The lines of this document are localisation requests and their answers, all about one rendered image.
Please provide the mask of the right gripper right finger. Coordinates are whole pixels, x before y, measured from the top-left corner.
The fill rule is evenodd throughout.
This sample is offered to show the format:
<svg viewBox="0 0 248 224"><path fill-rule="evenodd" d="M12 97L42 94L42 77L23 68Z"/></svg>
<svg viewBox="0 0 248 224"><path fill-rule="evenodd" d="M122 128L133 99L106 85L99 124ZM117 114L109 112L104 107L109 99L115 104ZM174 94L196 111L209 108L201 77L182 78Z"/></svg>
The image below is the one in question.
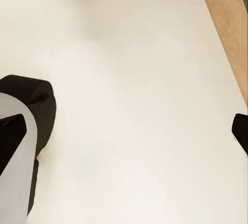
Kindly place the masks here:
<svg viewBox="0 0 248 224"><path fill-rule="evenodd" d="M248 155L248 116L236 114L232 123L231 131Z"/></svg>

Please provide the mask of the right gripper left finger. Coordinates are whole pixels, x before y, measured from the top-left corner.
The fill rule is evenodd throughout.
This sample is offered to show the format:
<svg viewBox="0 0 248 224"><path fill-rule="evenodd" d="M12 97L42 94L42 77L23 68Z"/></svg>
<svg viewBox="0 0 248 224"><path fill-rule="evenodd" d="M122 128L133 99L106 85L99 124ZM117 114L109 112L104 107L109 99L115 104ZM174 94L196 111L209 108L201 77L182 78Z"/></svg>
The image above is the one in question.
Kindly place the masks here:
<svg viewBox="0 0 248 224"><path fill-rule="evenodd" d="M22 114L0 119L0 175L26 133L27 126Z"/></svg>

